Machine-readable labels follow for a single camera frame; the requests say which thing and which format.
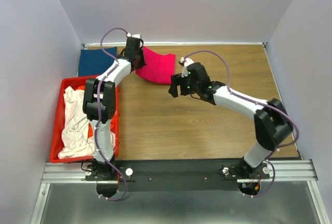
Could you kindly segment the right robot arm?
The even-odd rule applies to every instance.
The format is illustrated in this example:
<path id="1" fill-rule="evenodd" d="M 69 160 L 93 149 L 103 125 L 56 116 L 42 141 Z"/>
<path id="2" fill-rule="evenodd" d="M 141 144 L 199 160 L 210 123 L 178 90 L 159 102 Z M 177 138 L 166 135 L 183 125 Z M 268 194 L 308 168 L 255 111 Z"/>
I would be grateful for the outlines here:
<path id="1" fill-rule="evenodd" d="M 249 119 L 255 127 L 256 143 L 241 158 L 233 173 L 242 178 L 251 178 L 258 167 L 278 149 L 293 131 L 293 124 L 280 100 L 260 100 L 246 94 L 231 90 L 226 84 L 211 81 L 205 67 L 190 58 L 180 61 L 182 72 L 171 77 L 169 93 L 208 102 L 215 106 L 227 107 Z"/>

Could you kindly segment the magenta t shirt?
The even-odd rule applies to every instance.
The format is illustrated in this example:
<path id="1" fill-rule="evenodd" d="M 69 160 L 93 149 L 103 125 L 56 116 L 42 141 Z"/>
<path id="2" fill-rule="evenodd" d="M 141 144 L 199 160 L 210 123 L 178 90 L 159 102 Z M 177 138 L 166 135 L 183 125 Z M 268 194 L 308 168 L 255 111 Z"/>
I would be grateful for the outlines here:
<path id="1" fill-rule="evenodd" d="M 146 65 L 138 68 L 136 75 L 152 83 L 170 85 L 175 72 L 176 55 L 159 54 L 147 47 L 143 47 L 143 55 Z"/>

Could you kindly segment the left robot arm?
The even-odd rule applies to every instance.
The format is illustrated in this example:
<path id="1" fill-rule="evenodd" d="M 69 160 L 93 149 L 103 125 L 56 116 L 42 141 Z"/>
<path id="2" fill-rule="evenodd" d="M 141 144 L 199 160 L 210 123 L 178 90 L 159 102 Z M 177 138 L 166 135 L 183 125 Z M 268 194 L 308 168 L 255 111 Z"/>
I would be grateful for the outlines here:
<path id="1" fill-rule="evenodd" d="M 86 80 L 82 110 L 93 129 L 94 154 L 90 168 L 95 178 L 109 180 L 116 172 L 110 130 L 117 109 L 116 88 L 131 72 L 145 65 L 143 44 L 140 34 L 128 34 L 125 48 L 113 65 L 98 77 Z"/>

